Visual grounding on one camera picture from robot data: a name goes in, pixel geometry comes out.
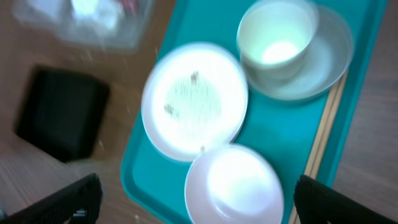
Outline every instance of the wooden table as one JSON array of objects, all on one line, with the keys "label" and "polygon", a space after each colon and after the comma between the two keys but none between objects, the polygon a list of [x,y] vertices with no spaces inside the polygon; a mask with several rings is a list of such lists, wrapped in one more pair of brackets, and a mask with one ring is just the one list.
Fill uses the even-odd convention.
[{"label": "wooden table", "polygon": [[[104,191],[97,223],[159,223],[127,198],[119,168],[175,0],[156,1],[152,22],[132,55],[66,47],[46,32],[25,29],[11,14],[13,2],[2,0],[0,9],[0,204],[10,215],[96,172]],[[109,83],[111,95],[90,159],[62,164],[14,134],[35,64],[87,72]]]},{"label": "wooden table", "polygon": [[333,188],[398,222],[396,21],[389,1]]},{"label": "wooden table", "polygon": [[[127,198],[119,166],[175,1],[157,1],[155,17],[134,55],[65,47],[45,32],[22,28],[11,15],[12,3],[2,0],[0,9],[0,204],[13,214],[96,172],[104,190],[98,223],[159,223]],[[396,221],[397,15],[398,1],[390,1],[334,184],[337,191]],[[110,84],[91,159],[62,164],[12,132],[29,69],[37,63],[89,72]]]}]

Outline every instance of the cup rim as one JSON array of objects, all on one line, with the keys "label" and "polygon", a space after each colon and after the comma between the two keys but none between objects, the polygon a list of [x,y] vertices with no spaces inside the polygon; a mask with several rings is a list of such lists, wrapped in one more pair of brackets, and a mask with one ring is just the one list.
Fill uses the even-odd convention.
[{"label": "cup rim", "polygon": [[152,119],[152,112],[150,112],[151,106],[147,106],[147,104],[150,104],[149,102],[151,102],[152,100],[152,98],[150,97],[151,92],[154,89],[154,85],[158,82],[159,77],[162,75],[161,72],[162,69],[164,69],[168,64],[172,63],[172,61],[175,58],[179,57],[180,54],[195,49],[211,50],[226,58],[231,63],[231,65],[233,65],[233,67],[236,69],[237,71],[236,75],[240,79],[240,84],[244,89],[244,91],[242,92],[244,98],[244,108],[242,111],[242,116],[240,117],[239,120],[234,121],[236,125],[234,129],[230,130],[228,136],[225,137],[223,144],[230,143],[238,135],[243,125],[244,118],[246,117],[246,112],[248,107],[249,87],[246,80],[246,76],[238,60],[225,48],[211,42],[192,42],[179,46],[176,49],[170,51],[167,55],[165,55],[162,59],[160,59],[157,62],[157,64],[153,67],[152,71],[150,72],[148,79],[146,80],[146,84],[144,85],[144,90],[142,92],[142,97],[141,97],[141,110],[142,110],[141,119],[144,125],[145,132],[147,133],[147,136],[149,138],[149,141],[153,144],[156,150],[166,158],[178,162],[192,162],[199,156],[199,153],[188,155],[188,154],[177,153],[176,151],[171,150],[173,146],[169,144],[168,140],[166,140],[166,138],[164,138],[161,133],[159,133],[157,130],[155,130],[152,127],[154,121]]},{"label": "cup rim", "polygon": [[[273,64],[268,64],[268,63],[261,63],[258,60],[254,60],[251,56],[249,56],[249,54],[247,54],[240,46],[240,41],[239,41],[239,37],[240,37],[240,31],[242,28],[242,23],[245,20],[245,18],[247,18],[247,16],[252,13],[253,11],[255,11],[256,9],[259,9],[261,7],[264,7],[272,2],[287,2],[287,3],[295,3],[295,4],[301,4],[305,7],[305,10],[308,12],[309,16],[310,16],[310,20],[313,24],[313,30],[312,33],[310,34],[310,38],[307,41],[307,44],[305,45],[305,47],[295,56],[293,56],[292,58],[289,58],[287,60],[283,60],[281,62],[277,62],[277,63],[273,63]],[[251,64],[252,66],[255,66],[257,68],[278,68],[278,67],[282,67],[285,64],[293,61],[295,58],[297,58],[299,55],[301,55],[305,49],[308,47],[308,45],[310,44],[311,40],[313,39],[313,37],[315,36],[315,34],[317,33],[317,29],[318,29],[318,23],[319,23],[319,13],[317,10],[317,7],[314,3],[308,1],[308,0],[260,0],[258,2],[255,2],[252,6],[249,7],[249,9],[243,14],[243,17],[241,19],[241,21],[239,22],[239,26],[238,26],[238,31],[236,33],[236,45],[239,51],[239,54],[241,56],[241,58],[246,58],[246,63]]]},{"label": "cup rim", "polygon": [[[351,27],[349,26],[348,22],[344,19],[344,17],[342,15],[340,15],[338,12],[336,12],[335,10],[330,9],[329,7],[326,7],[326,6],[317,6],[317,8],[318,8],[318,12],[320,15],[320,20],[319,20],[320,30],[315,34],[314,37],[316,38],[323,32],[322,31],[323,30],[322,27],[324,26],[323,24],[329,23],[326,21],[332,21],[332,23],[334,25],[339,26],[338,29],[340,31],[337,34],[337,36],[341,36],[345,40],[343,42],[340,41],[340,44],[345,46],[346,48],[348,48],[348,55],[347,55],[348,59],[344,62],[343,69],[341,69],[340,72],[337,72],[338,75],[336,76],[336,78],[333,79],[333,81],[328,82],[326,85],[323,85],[322,88],[319,88],[317,91],[314,91],[313,93],[311,93],[309,95],[299,95],[299,96],[294,95],[293,97],[286,98],[286,97],[281,97],[280,95],[271,95],[271,94],[269,94],[268,91],[262,90],[261,87],[256,85],[256,82],[253,81],[251,76],[248,75],[248,73],[250,73],[250,72],[248,72],[245,69],[246,78],[248,80],[249,87],[251,90],[254,90],[257,93],[260,93],[262,95],[267,96],[270,99],[277,100],[277,101],[285,101],[285,102],[309,101],[309,100],[312,100],[312,99],[324,94],[324,92],[329,90],[347,72],[347,70],[352,62],[354,53],[355,53],[355,43],[356,43],[355,39],[353,37]],[[241,66],[243,66],[242,64],[247,63],[246,61],[242,61],[242,60],[240,62],[241,62]]]}]

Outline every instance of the empty bowl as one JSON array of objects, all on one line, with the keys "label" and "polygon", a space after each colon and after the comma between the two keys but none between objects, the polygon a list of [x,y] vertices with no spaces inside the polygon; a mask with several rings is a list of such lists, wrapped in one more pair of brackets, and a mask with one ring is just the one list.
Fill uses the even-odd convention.
[{"label": "empty bowl", "polygon": [[159,152],[193,161],[234,139],[247,105],[248,84],[239,62],[215,44],[188,44],[151,71],[142,94],[142,121]]},{"label": "empty bowl", "polygon": [[261,0],[243,16],[237,43],[241,60],[259,75],[294,76],[318,27],[317,8],[305,0]]},{"label": "empty bowl", "polygon": [[236,144],[206,151],[193,162],[185,203],[196,224],[280,224],[284,211],[282,187],[271,165]]}]

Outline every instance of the food crumb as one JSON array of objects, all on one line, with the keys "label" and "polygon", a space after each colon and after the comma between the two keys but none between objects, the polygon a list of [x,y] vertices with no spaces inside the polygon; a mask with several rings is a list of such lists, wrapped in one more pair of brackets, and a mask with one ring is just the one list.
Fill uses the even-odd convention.
[{"label": "food crumb", "polygon": [[104,144],[102,144],[102,141],[99,140],[99,146],[101,147],[102,151],[104,150]]},{"label": "food crumb", "polygon": [[92,61],[93,57],[91,56],[90,51],[86,50],[86,53],[87,53],[88,60]]},{"label": "food crumb", "polygon": [[195,72],[192,73],[192,75],[191,75],[192,85],[196,85],[197,84],[198,76],[199,76],[199,72],[198,71],[195,71]]},{"label": "food crumb", "polygon": [[127,113],[130,115],[130,117],[132,117],[131,110],[128,106],[126,106],[126,110],[127,110]]},{"label": "food crumb", "polygon": [[173,115],[173,107],[170,104],[167,104],[164,106],[164,110],[166,111],[166,113],[168,113],[169,115]]},{"label": "food crumb", "polygon": [[135,215],[134,218],[136,218],[136,223],[139,223],[139,216]]}]

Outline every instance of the white saucer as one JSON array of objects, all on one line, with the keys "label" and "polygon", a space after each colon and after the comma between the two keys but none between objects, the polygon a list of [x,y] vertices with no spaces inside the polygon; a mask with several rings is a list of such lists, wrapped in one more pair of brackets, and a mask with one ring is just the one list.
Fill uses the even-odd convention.
[{"label": "white saucer", "polygon": [[277,174],[258,153],[240,145],[209,150],[193,162],[185,204],[196,224],[280,224],[284,212]]},{"label": "white saucer", "polygon": [[145,131],[164,155],[193,161],[209,147],[230,143],[243,123],[248,86],[238,61],[210,43],[167,54],[144,87]]},{"label": "white saucer", "polygon": [[249,84],[278,100],[301,100],[329,89],[351,63],[354,43],[344,19],[325,7],[318,7],[320,21],[301,70],[289,80],[276,80],[242,63]]}]

